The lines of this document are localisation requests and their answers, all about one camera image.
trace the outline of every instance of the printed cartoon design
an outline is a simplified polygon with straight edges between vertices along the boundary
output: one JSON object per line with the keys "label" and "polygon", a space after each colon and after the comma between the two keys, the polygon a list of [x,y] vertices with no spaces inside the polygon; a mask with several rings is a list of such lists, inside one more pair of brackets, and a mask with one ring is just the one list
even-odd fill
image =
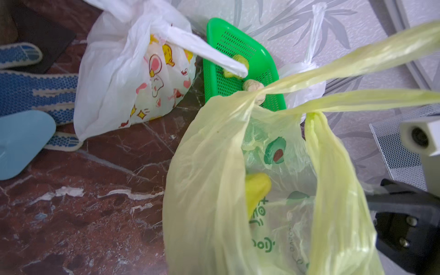
{"label": "printed cartoon design", "polygon": [[150,45],[151,45],[153,42],[159,43],[159,40],[157,40],[157,39],[154,37],[153,34],[150,34]]}
{"label": "printed cartoon design", "polygon": [[284,151],[286,150],[286,140],[278,137],[268,144],[264,154],[264,162],[266,164],[279,164],[284,161]]}
{"label": "printed cartoon design", "polygon": [[150,77],[154,77],[162,70],[162,61],[158,55],[150,57]]}
{"label": "printed cartoon design", "polygon": [[173,108],[176,107],[176,99],[179,97],[182,97],[183,95],[180,93],[180,91],[178,89],[174,89],[174,94],[170,97],[168,97],[168,100],[172,100],[174,99],[174,105],[172,106]]}
{"label": "printed cartoon design", "polygon": [[150,77],[151,77],[151,92],[153,97],[156,97],[159,90],[164,86],[164,82],[157,74],[162,70],[162,61],[158,55],[150,57]]}
{"label": "printed cartoon design", "polygon": [[185,88],[189,89],[189,87],[191,87],[191,79],[188,78],[188,80],[185,80],[185,81],[183,82],[183,86],[184,86]]}
{"label": "printed cartoon design", "polygon": [[191,63],[191,59],[194,56],[194,54],[192,52],[190,52],[189,50],[183,50],[185,52],[185,55],[187,56],[188,59],[188,63]]}
{"label": "printed cartoon design", "polygon": [[132,115],[136,112],[136,110],[137,110],[136,105],[133,105],[132,112],[130,113],[130,117],[132,117]]}
{"label": "printed cartoon design", "polygon": [[142,83],[137,89],[136,89],[136,94],[139,94],[140,90],[145,89],[146,87],[148,87],[148,85],[146,83]]}
{"label": "printed cartoon design", "polygon": [[164,52],[166,64],[170,65],[171,67],[174,67],[175,63],[172,61],[172,50],[171,50],[171,47],[169,45],[167,45],[167,44],[164,44],[162,46],[162,50]]}
{"label": "printed cartoon design", "polygon": [[118,128],[125,127],[125,126],[127,126],[127,124],[128,124],[128,121],[127,121],[127,122],[124,122],[124,123],[121,123],[121,125],[120,125]]}
{"label": "printed cartoon design", "polygon": [[139,113],[137,114],[138,117],[140,117],[140,119],[143,119],[147,113],[149,113],[150,111],[148,109],[144,109],[144,112],[141,110],[139,111]]}

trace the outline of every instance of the metal mesh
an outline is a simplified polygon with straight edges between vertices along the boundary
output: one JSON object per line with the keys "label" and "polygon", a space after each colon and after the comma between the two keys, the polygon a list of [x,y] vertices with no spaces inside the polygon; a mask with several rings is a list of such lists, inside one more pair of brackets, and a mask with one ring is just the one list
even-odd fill
{"label": "metal mesh", "polygon": [[420,156],[403,146],[400,140],[399,124],[408,119],[437,113],[440,113],[440,104],[433,104],[370,124],[371,132],[393,180],[405,182],[426,191]]}

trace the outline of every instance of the avocado print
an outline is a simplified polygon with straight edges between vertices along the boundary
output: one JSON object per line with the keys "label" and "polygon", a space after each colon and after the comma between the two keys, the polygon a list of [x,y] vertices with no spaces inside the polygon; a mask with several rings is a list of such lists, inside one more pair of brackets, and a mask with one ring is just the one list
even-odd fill
{"label": "avocado print", "polygon": [[266,164],[282,163],[284,161],[284,150],[286,149],[286,140],[278,137],[266,148],[264,154],[264,162]]}

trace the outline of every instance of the yellow object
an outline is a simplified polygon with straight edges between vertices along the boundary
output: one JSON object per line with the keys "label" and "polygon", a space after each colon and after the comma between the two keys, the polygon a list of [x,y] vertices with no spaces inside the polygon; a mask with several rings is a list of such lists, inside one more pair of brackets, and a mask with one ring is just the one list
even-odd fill
{"label": "yellow object", "polygon": [[[365,194],[346,149],[322,112],[440,103],[440,94],[409,89],[358,90],[278,112],[255,106],[254,100],[258,94],[294,92],[327,79],[385,70],[439,48],[440,22],[432,22],[359,48],[327,66],[283,78],[257,92],[212,97],[185,132],[167,174],[162,218],[169,274],[384,274]],[[307,113],[305,141],[298,127],[303,113]],[[252,227],[242,151],[249,125],[273,129],[258,133],[263,136],[262,144],[278,136],[286,139],[285,161],[264,166],[267,174],[275,176],[271,176],[270,195],[279,199],[264,205],[264,225],[255,223]],[[246,146],[252,149],[257,142],[252,140]],[[291,182],[282,184],[282,177]],[[286,198],[293,189],[310,197],[291,200],[293,205],[289,205]],[[313,200],[313,214],[301,211]],[[302,219],[290,221],[293,214]],[[300,250],[287,254],[290,234],[308,223],[312,223],[311,230],[299,236]],[[298,270],[294,255],[308,257],[304,267],[308,270]]]}
{"label": "yellow object", "polygon": [[154,37],[153,34],[150,34],[150,45],[151,45],[153,42],[159,43],[159,40],[157,40],[157,39]]}
{"label": "yellow object", "polygon": [[165,56],[165,62],[170,65],[171,67],[174,67],[175,63],[172,61],[172,50],[171,47],[167,44],[164,44],[162,46],[162,50],[164,52]]}
{"label": "yellow object", "polygon": [[185,52],[185,55],[187,56],[188,59],[188,63],[191,64],[191,59],[194,56],[194,54],[192,52],[190,52],[189,50],[183,50]]}
{"label": "yellow object", "polygon": [[[242,55],[234,55],[234,57],[232,57],[232,58],[233,58],[235,61],[238,61],[238,62],[240,62],[241,64],[245,65],[246,68],[249,70],[249,61],[248,61],[246,58],[244,58]],[[231,73],[230,71],[228,71],[228,70],[226,70],[226,69],[223,69],[223,75],[224,75],[224,77],[226,77],[226,78],[229,78],[229,77],[235,77],[235,78],[237,78],[237,79],[242,79],[242,77],[239,77],[238,75],[235,75],[235,74]]]}
{"label": "yellow object", "polygon": [[246,207],[249,220],[252,217],[253,210],[271,190],[271,179],[265,173],[246,175]]}
{"label": "yellow object", "polygon": [[133,105],[132,111],[130,113],[130,117],[132,117],[132,115],[136,112],[136,107]]}

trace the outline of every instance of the white plastic bag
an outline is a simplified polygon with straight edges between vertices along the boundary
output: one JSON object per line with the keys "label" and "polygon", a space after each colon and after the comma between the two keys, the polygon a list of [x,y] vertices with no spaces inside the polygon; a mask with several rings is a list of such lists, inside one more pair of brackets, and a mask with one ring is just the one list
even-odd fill
{"label": "white plastic bag", "polygon": [[[292,74],[303,73],[309,70],[318,68],[318,66],[312,62],[313,53],[315,52],[316,44],[318,43],[319,33],[321,25],[324,20],[327,4],[320,2],[312,6],[313,10],[313,26],[310,31],[309,45],[305,54],[305,59],[300,63],[286,64],[278,70],[279,78],[285,78]],[[284,94],[284,100],[288,109],[299,106],[306,103],[309,100],[317,99],[323,96],[326,90],[326,82],[319,82],[305,89],[299,90],[295,93]],[[301,118],[301,123],[305,120],[305,114]]]}
{"label": "white plastic bag", "polygon": [[169,113],[195,76],[200,55],[241,77],[246,67],[191,33],[162,0],[86,0],[104,10],[87,37],[73,124],[83,141]]}

